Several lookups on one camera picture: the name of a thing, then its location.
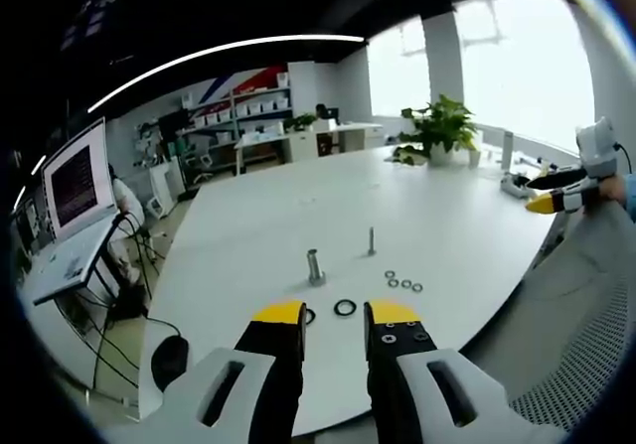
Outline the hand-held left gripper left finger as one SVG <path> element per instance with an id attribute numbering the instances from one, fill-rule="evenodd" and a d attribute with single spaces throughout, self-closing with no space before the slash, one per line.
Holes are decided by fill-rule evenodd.
<path id="1" fill-rule="evenodd" d="M 232 349 L 218 348 L 167 386 L 148 418 L 150 443 L 289 443 L 303 390 L 306 305 L 252 316 Z"/>

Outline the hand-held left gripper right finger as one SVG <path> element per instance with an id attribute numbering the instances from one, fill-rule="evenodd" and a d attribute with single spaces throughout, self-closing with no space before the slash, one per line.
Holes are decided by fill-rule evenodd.
<path id="1" fill-rule="evenodd" d="M 364 306 L 367 390 L 381 443 L 560 443 L 565 432 L 534 424 L 504 386 L 460 353 L 440 349 L 407 306 Z"/>

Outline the person's right hand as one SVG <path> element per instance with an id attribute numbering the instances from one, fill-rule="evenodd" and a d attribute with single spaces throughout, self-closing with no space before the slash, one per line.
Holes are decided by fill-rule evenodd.
<path id="1" fill-rule="evenodd" d="M 599 183 L 599 195 L 603 200 L 626 204 L 626 186 L 623 176 L 614 175 Z"/>

